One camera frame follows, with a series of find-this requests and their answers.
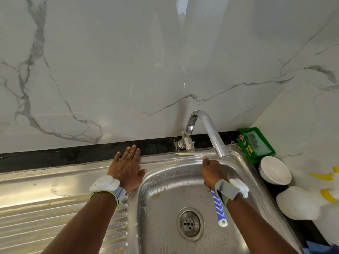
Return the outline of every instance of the white device on wrist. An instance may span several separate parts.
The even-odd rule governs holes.
[[[97,192],[110,192],[115,196],[117,206],[126,195],[126,190],[120,187],[120,181],[111,175],[99,177],[90,187],[91,197]]]

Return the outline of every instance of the backsplash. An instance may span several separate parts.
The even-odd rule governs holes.
[[[0,0],[0,153],[177,136],[195,109],[250,126],[338,37],[338,5]]]
[[[308,190],[333,183],[308,173],[339,166],[339,38],[305,64],[277,100],[253,124],[292,172],[291,185]],[[314,221],[330,244],[339,245],[339,203],[322,207]]]

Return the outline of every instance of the faucet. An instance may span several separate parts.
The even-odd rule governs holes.
[[[189,117],[189,122],[187,123],[185,131],[181,133],[181,140],[178,142],[178,146],[181,149],[187,151],[194,151],[194,143],[192,142],[192,132],[194,129],[194,125],[197,119],[200,118],[204,127],[206,128],[207,134],[212,142],[212,145],[217,152],[220,158],[229,156],[229,153],[222,141],[219,133],[215,130],[215,125],[210,118],[210,116],[203,110],[194,111]]]

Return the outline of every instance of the sink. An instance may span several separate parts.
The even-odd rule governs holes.
[[[300,243],[253,165],[237,144],[227,150],[228,157],[210,159],[248,185],[249,204],[300,252]],[[201,151],[141,157],[147,174],[114,213],[100,253],[249,253],[226,209],[228,226],[218,225],[201,176]],[[40,253],[85,205],[90,185],[106,174],[110,163],[0,174],[0,253]]]

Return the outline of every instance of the white plastic bottle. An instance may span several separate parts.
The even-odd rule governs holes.
[[[294,220],[315,220],[320,216],[320,208],[339,200],[339,189],[308,191],[291,186],[277,195],[279,209]]]

